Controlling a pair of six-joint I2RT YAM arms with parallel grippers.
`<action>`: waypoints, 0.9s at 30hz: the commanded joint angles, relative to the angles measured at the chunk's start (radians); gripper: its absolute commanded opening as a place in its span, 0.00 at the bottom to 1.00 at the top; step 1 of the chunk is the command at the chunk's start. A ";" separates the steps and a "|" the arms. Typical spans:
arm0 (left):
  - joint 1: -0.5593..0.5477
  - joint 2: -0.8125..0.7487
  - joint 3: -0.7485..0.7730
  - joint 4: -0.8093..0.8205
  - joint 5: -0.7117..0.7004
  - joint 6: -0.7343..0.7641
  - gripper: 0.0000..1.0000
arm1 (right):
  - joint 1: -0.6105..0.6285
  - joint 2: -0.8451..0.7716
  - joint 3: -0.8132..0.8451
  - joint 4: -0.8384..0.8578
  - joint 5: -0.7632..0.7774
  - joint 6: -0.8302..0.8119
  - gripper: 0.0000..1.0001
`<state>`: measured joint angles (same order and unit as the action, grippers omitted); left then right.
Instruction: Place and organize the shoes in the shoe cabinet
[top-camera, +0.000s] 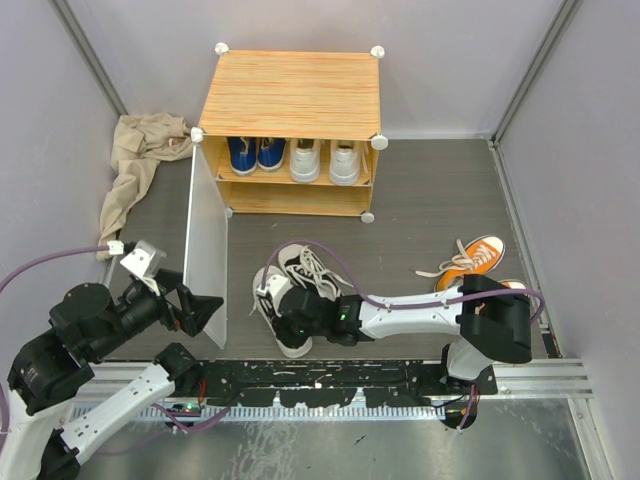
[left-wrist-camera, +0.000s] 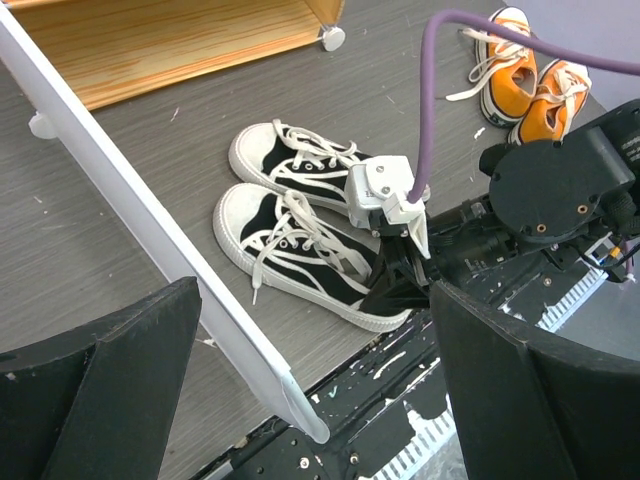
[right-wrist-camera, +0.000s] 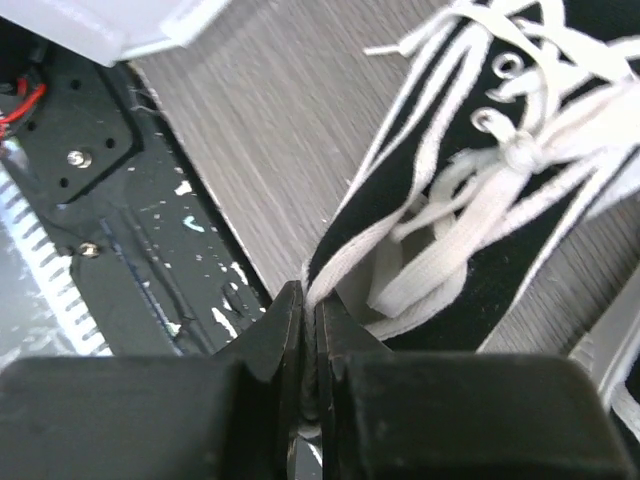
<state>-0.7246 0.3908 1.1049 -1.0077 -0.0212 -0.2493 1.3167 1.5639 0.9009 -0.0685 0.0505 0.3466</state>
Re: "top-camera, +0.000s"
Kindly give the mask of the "frosted white cabinet door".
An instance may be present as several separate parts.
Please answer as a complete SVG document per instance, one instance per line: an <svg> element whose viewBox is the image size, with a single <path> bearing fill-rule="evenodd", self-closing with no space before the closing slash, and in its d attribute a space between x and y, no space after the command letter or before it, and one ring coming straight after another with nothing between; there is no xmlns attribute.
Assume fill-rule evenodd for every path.
<svg viewBox="0 0 640 480"><path fill-rule="evenodd" d="M195 295L227 297L226 206L199 146L191 161L183 277Z"/></svg>

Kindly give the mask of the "white leather sneaker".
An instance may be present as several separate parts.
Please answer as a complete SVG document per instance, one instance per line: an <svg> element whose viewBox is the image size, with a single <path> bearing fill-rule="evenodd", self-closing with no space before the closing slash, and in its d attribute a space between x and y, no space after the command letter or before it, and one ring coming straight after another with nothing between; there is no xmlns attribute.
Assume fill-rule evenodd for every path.
<svg viewBox="0 0 640 480"><path fill-rule="evenodd" d="M290 141L290 174L297 183L313 183L320 174L321 142L317 139Z"/></svg>
<svg viewBox="0 0 640 480"><path fill-rule="evenodd" d="M329 177L338 186L352 186L360 174L361 144L351 140L332 140Z"/></svg>

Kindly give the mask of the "orange canvas sneaker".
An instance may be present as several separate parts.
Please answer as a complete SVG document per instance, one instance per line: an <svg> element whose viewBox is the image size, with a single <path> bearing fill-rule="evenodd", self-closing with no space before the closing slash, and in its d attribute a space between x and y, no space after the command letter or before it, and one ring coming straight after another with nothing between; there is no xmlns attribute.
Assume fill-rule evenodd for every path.
<svg viewBox="0 0 640 480"><path fill-rule="evenodd" d="M527 289L527 286L523 282L518 280L513 280L513 279L501 280L500 284L510 289L516 289L516 290Z"/></svg>
<svg viewBox="0 0 640 480"><path fill-rule="evenodd" d="M493 235L476 238L466 246L456 240L457 253L450 260L439 264L435 272L415 270L417 276L436 279L434 291L459 286L466 275L484 275L494 270L502 261L506 247L502 239Z"/></svg>

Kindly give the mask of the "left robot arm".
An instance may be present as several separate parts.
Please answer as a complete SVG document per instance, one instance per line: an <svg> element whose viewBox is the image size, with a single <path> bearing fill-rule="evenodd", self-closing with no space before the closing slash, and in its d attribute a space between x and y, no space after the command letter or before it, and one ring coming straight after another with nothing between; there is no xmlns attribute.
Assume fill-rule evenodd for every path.
<svg viewBox="0 0 640 480"><path fill-rule="evenodd" d="M8 425L1 449L4 479L74 479L113 434L152 403L188 396L203 379L200 362L172 343L127 386L76 422L64 423L94 378L93 365L154 323L194 337L223 306L195 295L179 272L162 269L158 288L132 279L119 298L101 284L81 284L49 313L49 329L25 344L8 374Z"/></svg>

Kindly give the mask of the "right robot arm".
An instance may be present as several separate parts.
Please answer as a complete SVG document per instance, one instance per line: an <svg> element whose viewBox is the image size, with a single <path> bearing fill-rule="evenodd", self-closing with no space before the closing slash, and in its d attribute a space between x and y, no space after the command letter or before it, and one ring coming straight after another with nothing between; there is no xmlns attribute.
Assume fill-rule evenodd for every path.
<svg viewBox="0 0 640 480"><path fill-rule="evenodd" d="M495 362L532 360L530 297L482 275L468 275L458 287L427 295L363 295L323 298L273 274L263 292L273 302L284 327L281 342L323 337L345 347L364 341L410 334L443 334L456 340L444 349L438 379L444 390L459 394Z"/></svg>

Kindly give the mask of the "blue canvas sneaker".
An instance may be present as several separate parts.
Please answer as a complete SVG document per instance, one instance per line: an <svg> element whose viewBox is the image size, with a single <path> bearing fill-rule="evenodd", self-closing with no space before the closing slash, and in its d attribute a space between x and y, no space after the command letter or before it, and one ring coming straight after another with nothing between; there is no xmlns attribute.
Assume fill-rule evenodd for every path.
<svg viewBox="0 0 640 480"><path fill-rule="evenodd" d="M283 163L287 141L284 138L261 138L257 142L258 166L267 172L279 169Z"/></svg>
<svg viewBox="0 0 640 480"><path fill-rule="evenodd" d="M231 170L238 176L253 173L257 167L256 143L250 137L228 137Z"/></svg>

